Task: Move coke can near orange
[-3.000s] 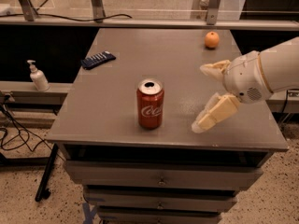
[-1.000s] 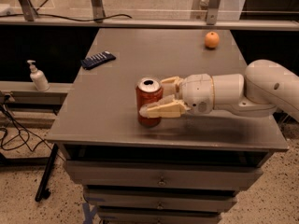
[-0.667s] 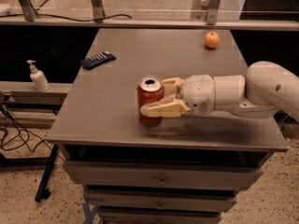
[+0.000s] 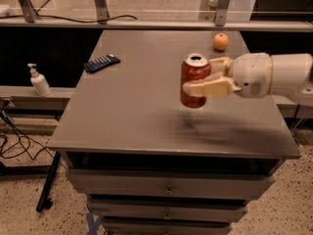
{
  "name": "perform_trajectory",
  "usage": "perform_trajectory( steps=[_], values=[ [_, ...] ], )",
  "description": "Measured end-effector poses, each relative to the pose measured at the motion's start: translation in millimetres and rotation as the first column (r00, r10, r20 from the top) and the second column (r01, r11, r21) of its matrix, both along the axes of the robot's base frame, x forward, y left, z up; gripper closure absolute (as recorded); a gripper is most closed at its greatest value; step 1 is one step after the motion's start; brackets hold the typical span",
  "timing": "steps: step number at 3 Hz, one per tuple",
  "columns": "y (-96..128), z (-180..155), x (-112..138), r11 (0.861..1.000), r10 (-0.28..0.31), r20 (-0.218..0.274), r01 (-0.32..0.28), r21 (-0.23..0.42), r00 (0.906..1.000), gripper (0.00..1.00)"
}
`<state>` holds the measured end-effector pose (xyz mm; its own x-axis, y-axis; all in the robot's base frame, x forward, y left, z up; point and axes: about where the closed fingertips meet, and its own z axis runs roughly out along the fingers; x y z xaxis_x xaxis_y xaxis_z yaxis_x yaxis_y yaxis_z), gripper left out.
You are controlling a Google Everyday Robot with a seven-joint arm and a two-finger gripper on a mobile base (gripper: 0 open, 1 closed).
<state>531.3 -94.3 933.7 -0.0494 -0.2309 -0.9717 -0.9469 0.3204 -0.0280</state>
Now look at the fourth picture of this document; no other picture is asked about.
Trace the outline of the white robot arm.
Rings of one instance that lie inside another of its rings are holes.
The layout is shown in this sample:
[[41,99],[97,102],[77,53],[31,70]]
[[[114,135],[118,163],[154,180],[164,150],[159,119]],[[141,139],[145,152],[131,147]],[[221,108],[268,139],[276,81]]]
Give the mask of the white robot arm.
[[222,98],[237,94],[243,98],[279,95],[303,105],[313,105],[311,54],[243,54],[235,60],[211,59],[212,74],[184,82],[188,96]]

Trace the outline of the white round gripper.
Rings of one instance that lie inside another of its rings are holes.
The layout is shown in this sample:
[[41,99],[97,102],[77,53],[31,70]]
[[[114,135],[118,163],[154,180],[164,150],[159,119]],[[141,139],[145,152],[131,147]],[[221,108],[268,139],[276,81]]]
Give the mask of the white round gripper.
[[244,54],[232,60],[229,57],[210,59],[211,73],[221,72],[214,80],[192,80],[183,84],[183,91],[192,97],[223,98],[236,93],[243,98],[263,98],[268,94],[271,58],[266,53]]

